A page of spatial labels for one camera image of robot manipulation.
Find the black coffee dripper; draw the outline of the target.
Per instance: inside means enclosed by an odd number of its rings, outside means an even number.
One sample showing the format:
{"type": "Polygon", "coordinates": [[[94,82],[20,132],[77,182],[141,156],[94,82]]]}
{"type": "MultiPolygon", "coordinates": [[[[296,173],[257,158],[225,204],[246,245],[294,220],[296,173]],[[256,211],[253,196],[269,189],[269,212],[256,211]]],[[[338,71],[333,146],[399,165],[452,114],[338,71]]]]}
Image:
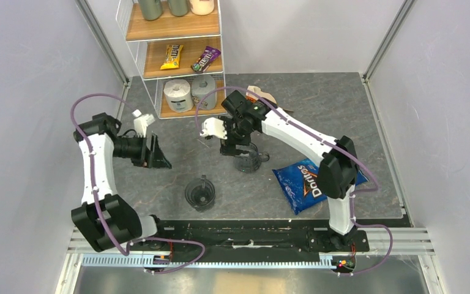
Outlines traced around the black coffee dripper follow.
{"type": "Polygon", "coordinates": [[[185,187],[185,199],[197,212],[204,212],[215,205],[215,187],[206,175],[191,180],[185,187]]]}

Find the orange coffee filter package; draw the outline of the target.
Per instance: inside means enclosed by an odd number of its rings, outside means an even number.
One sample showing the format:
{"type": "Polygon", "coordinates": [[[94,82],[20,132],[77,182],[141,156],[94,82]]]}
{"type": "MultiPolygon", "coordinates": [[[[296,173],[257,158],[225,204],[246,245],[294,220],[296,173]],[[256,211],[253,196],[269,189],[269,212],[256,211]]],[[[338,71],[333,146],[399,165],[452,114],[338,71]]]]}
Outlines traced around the orange coffee filter package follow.
{"type": "Polygon", "coordinates": [[[268,100],[270,103],[274,104],[275,106],[279,106],[278,102],[273,97],[273,95],[269,94],[268,92],[262,91],[261,88],[258,86],[254,86],[254,85],[247,86],[245,98],[251,102],[256,102],[258,100],[257,96],[260,96],[268,100]]]}

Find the white wire wooden shelf rack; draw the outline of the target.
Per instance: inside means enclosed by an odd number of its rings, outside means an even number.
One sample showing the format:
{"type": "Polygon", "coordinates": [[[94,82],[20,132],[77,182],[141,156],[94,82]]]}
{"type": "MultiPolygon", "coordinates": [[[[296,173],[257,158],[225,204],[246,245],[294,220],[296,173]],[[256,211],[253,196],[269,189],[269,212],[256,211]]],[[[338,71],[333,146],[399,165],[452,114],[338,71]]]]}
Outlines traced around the white wire wooden shelf rack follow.
{"type": "Polygon", "coordinates": [[[160,119],[194,115],[193,108],[178,107],[164,93],[166,83],[182,79],[188,83],[199,75],[208,75],[217,86],[225,82],[223,55],[204,70],[196,71],[208,48],[223,49],[220,1],[212,1],[209,14],[198,15],[191,9],[176,16],[168,1],[160,1],[160,14],[154,20],[144,18],[139,1],[119,1],[116,23],[131,51],[139,76],[160,119]]]}

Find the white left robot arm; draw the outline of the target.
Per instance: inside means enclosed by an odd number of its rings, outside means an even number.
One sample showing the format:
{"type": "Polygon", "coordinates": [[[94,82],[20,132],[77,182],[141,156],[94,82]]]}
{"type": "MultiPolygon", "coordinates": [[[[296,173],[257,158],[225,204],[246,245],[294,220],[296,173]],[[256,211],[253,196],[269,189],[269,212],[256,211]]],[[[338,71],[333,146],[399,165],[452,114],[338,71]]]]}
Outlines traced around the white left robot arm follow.
{"type": "Polygon", "coordinates": [[[106,113],[94,115],[73,134],[84,161],[84,192],[71,218],[96,252],[137,239],[143,232],[139,216],[118,194],[113,158],[129,159],[141,168],[172,167],[159,147],[158,136],[147,133],[154,116],[138,110],[133,114],[135,134],[131,137],[121,135],[121,122],[106,113]]]}

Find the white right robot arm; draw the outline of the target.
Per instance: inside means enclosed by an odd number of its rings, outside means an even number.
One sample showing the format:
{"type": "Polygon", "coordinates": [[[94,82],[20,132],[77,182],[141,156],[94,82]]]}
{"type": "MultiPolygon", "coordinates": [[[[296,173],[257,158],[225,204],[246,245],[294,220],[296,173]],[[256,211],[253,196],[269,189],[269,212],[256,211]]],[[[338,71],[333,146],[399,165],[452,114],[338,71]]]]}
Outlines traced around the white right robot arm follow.
{"type": "Polygon", "coordinates": [[[274,137],[305,155],[318,168],[315,186],[327,197],[327,243],[338,251],[352,245],[357,226],[351,197],[360,171],[354,142],[347,136],[335,138],[315,131],[263,96],[251,101],[233,91],[222,107],[228,114],[205,120],[201,136],[219,138],[220,153],[225,156],[245,154],[242,147],[250,144],[254,132],[274,137]]]}

